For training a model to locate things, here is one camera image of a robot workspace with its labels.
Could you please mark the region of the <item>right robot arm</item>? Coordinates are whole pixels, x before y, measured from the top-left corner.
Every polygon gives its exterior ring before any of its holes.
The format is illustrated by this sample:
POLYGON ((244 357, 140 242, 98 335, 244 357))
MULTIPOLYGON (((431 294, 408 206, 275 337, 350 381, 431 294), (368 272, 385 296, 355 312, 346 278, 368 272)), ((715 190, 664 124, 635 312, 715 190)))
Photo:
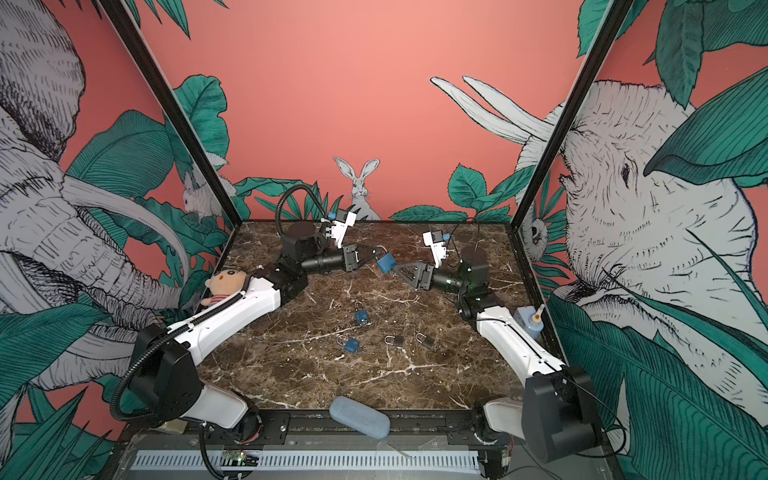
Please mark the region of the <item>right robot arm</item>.
POLYGON ((525 441, 542 462, 579 454, 602 443, 602 422, 591 377, 549 353, 515 319, 490 286, 486 252, 466 247, 456 269, 425 262, 393 272, 417 290, 454 294, 463 320, 500 353, 525 387, 523 399, 486 402, 487 429, 525 441))

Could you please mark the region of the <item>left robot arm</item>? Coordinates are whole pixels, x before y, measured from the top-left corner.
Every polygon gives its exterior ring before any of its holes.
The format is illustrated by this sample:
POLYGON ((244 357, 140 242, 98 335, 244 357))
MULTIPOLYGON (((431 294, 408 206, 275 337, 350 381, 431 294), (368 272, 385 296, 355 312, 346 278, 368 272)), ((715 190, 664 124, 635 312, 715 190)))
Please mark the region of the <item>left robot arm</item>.
POLYGON ((182 419, 230 431, 244 444, 263 429, 246 396, 202 381, 198 366, 218 346, 297 297, 315 273, 351 272, 384 254, 381 246, 342 245, 343 225, 317 229, 300 221, 281 234, 277 258, 250 273, 236 272, 231 293, 170 327, 150 325, 138 335, 130 364, 113 391, 113 418, 154 426, 182 419))

